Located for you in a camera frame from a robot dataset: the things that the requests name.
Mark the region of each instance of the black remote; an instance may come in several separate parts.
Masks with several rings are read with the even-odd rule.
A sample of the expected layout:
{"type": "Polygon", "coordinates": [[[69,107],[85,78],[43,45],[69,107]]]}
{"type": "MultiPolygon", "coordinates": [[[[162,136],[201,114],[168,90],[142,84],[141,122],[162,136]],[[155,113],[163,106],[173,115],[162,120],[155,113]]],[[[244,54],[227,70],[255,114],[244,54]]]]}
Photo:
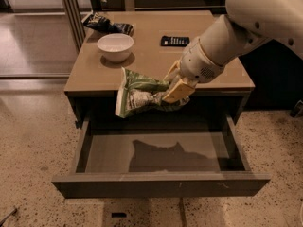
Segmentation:
{"type": "Polygon", "coordinates": [[[189,44],[189,37],[163,36],[161,46],[180,46],[185,47],[189,44]]]}

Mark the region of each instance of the terrazzo floor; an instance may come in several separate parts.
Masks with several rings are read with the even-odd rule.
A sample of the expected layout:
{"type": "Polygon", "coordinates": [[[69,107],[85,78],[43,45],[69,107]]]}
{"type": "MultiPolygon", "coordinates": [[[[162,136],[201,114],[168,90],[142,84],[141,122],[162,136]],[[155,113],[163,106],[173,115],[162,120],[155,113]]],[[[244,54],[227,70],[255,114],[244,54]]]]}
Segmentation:
{"type": "MultiPolygon", "coordinates": [[[[4,27],[14,26],[14,36],[7,38],[12,47],[17,45],[12,40],[27,44],[26,31],[19,30],[14,22],[4,23],[15,19],[0,16],[1,40],[7,33],[4,27]]],[[[12,49],[6,54],[1,43],[1,73],[20,73],[18,68],[24,62],[30,72],[35,72],[39,66],[33,51],[50,43],[47,34],[53,35],[53,46],[56,42],[72,44],[62,17],[36,17],[33,24],[32,18],[28,19],[24,24],[28,23],[29,30],[30,25],[41,27],[46,20],[49,20],[47,24],[55,25],[58,19],[65,26],[65,39],[61,42],[55,36],[57,33],[51,31],[52,26],[45,26],[47,33],[39,32],[44,34],[39,36],[40,46],[34,45],[35,39],[28,42],[29,47],[16,46],[19,49],[16,53],[31,55],[22,61],[14,58],[12,49]],[[11,60],[16,60],[14,64],[19,67],[10,68],[11,60]]],[[[65,51],[64,58],[55,57],[56,53],[61,55],[56,50],[55,54],[43,53],[45,56],[37,61],[45,60],[49,65],[59,63],[56,72],[68,72],[76,58],[72,46],[65,51]]],[[[54,175],[68,174],[80,133],[63,93],[65,83],[65,80],[0,80],[0,219],[13,206],[18,209],[5,222],[5,227],[302,226],[303,118],[292,118],[288,111],[244,112],[237,124],[252,170],[272,176],[254,197],[184,198],[181,208],[179,199],[65,200],[51,179],[54,175]],[[125,217],[113,213],[125,213],[125,217]]]]}

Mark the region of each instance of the tile floor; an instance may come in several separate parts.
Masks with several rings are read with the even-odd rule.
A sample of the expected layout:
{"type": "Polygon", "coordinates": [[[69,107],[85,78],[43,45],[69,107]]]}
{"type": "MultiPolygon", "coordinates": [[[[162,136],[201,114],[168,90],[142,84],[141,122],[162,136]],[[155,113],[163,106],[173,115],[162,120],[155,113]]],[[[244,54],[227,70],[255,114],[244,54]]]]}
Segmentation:
{"type": "MultiPolygon", "coordinates": [[[[2,74],[69,72],[77,56],[62,16],[0,14],[0,42],[2,74]]],[[[244,112],[237,124],[252,170],[272,175],[254,197],[184,198],[184,212],[179,199],[65,200],[51,179],[68,173],[79,130],[64,84],[0,80],[0,219],[18,208],[5,227],[302,226],[303,118],[287,111],[244,112]]]]}

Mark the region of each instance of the speckled floor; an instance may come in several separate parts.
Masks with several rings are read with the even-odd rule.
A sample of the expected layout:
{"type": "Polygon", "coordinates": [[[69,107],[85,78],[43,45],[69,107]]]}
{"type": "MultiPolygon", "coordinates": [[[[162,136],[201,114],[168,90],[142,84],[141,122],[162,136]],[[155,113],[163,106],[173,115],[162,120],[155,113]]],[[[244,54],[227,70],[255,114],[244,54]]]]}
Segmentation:
{"type": "Polygon", "coordinates": [[[184,212],[179,199],[65,200],[51,179],[68,173],[80,131],[64,84],[0,81],[0,219],[18,208],[5,227],[302,226],[303,118],[287,111],[244,112],[237,124],[252,170],[272,175],[254,197],[184,198],[184,212]]]}

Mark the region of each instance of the drawer front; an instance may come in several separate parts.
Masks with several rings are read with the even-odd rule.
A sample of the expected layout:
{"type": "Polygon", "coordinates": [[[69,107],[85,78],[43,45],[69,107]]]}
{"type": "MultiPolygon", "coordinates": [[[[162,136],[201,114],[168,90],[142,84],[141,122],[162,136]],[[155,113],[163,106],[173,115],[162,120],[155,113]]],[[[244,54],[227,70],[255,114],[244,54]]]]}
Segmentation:
{"type": "Polygon", "coordinates": [[[270,181],[253,173],[229,115],[219,129],[111,130],[84,120],[67,176],[52,183],[65,198],[254,196],[270,181]]]}

